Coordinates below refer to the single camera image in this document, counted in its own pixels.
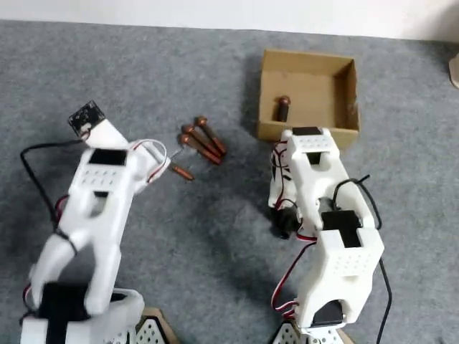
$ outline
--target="red wire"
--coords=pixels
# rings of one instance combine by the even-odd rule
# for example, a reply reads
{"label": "red wire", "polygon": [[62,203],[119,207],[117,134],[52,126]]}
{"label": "red wire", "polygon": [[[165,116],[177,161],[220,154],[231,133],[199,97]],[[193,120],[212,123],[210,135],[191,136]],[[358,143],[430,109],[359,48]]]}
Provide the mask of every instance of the red wire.
{"label": "red wire", "polygon": [[56,201],[56,204],[55,204],[55,211],[56,211],[56,213],[57,213],[57,220],[58,220],[58,221],[60,220],[60,218],[61,218],[61,216],[62,216],[62,211],[63,211],[63,209],[62,209],[62,203],[64,203],[64,201],[65,201],[66,199],[68,199],[68,198],[69,198],[69,195],[64,195],[64,196],[59,197],[59,198],[57,199],[57,201]]}
{"label": "red wire", "polygon": [[27,293],[29,292],[31,286],[32,285],[29,283],[28,285],[26,285],[24,290],[22,290],[22,302],[24,303],[24,306],[27,308],[28,311],[32,310],[30,306],[27,304],[27,300],[26,300]]}
{"label": "red wire", "polygon": [[[276,311],[282,311],[284,310],[286,307],[288,306],[294,306],[294,305],[298,305],[298,303],[296,301],[289,301],[289,302],[286,302],[285,304],[281,305],[281,306],[276,306],[275,303],[279,297],[279,294],[280,292],[282,291],[282,288],[283,288],[283,285],[285,284],[285,282],[287,281],[287,279],[289,278],[291,272],[293,271],[293,269],[295,268],[296,266],[296,263],[298,262],[298,260],[300,260],[301,256],[303,256],[304,252],[307,250],[307,248],[315,245],[316,243],[315,242],[311,242],[310,244],[307,244],[305,245],[301,250],[300,250],[300,253],[298,253],[298,256],[295,258],[295,260],[293,261],[292,265],[290,265],[290,267],[288,268],[287,272],[283,275],[283,277],[280,279],[277,287],[274,289],[274,292],[273,292],[273,296],[271,297],[271,307],[276,310]],[[289,316],[291,314],[289,314],[290,312],[292,312],[293,310],[289,310],[287,312],[284,312],[284,315],[285,316]]]}
{"label": "red wire", "polygon": [[[133,151],[135,151],[140,145],[143,145],[146,141],[145,140],[142,140],[141,142],[139,142],[137,145],[135,145],[132,149]],[[164,167],[164,165],[166,165],[166,161],[167,161],[167,157],[164,158],[164,161],[163,163],[161,164],[161,166],[159,166],[155,171],[153,171],[151,173],[151,175],[146,179],[146,182],[147,183],[150,183],[151,179],[153,179],[153,177],[158,174],[158,172]]]}
{"label": "red wire", "polygon": [[280,190],[280,194],[279,194],[279,197],[277,199],[277,201],[274,203],[274,209],[275,210],[279,210],[280,208],[280,205],[281,205],[281,200],[282,200],[282,196],[284,194],[284,188],[285,188],[285,184],[284,184],[284,173],[282,171],[283,169],[283,166],[282,166],[282,161],[280,161],[280,157],[282,156],[282,153],[284,153],[285,151],[287,150],[287,148],[283,149],[281,152],[278,152],[275,148],[274,148],[274,153],[278,156],[278,160],[279,160],[279,166],[278,168],[280,169],[280,182],[282,183],[282,188]]}

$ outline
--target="cardboard box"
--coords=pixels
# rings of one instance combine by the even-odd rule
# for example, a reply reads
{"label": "cardboard box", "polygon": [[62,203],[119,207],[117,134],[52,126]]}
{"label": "cardboard box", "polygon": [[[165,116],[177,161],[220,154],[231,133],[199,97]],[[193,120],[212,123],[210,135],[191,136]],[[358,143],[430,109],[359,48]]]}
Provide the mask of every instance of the cardboard box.
{"label": "cardboard box", "polygon": [[[265,50],[262,63],[258,138],[279,140],[295,127],[329,128],[340,149],[360,131],[354,59],[307,52]],[[290,100],[287,122],[278,122],[279,97]]]}

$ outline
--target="white robotic arm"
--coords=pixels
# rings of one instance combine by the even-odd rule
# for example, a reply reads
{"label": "white robotic arm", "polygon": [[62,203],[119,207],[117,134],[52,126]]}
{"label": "white robotic arm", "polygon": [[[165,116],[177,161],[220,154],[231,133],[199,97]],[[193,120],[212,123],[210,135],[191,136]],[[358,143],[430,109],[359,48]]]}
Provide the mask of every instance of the white robotic arm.
{"label": "white robotic arm", "polygon": [[[339,186],[349,176],[327,129],[284,131],[276,155],[269,205],[274,213],[290,210],[298,227],[317,239],[313,269],[295,300],[295,324],[311,340],[320,340],[357,320],[384,245],[359,187]],[[334,202],[332,209],[320,211],[323,199]]]}
{"label": "white robotic arm", "polygon": [[[94,102],[69,122],[92,148],[82,154],[57,231],[32,268],[35,311],[23,320],[21,344],[98,344],[114,338],[134,343],[144,303],[134,290],[114,289],[120,242],[134,195],[156,180],[170,160],[164,147],[161,154],[154,145],[158,141],[129,143]],[[95,257],[89,284],[58,282],[62,270],[86,246]]]}

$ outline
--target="perforated metal plate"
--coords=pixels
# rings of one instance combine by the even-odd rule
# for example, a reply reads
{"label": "perforated metal plate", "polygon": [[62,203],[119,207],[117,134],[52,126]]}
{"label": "perforated metal plate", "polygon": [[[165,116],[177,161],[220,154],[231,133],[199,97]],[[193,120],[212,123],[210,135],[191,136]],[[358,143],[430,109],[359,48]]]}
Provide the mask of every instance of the perforated metal plate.
{"label": "perforated metal plate", "polygon": [[169,344],[156,317],[145,320],[141,329],[137,332],[136,343]]}
{"label": "perforated metal plate", "polygon": [[292,324],[285,322],[280,326],[278,334],[274,337],[272,344],[302,344],[301,338],[294,330]]}

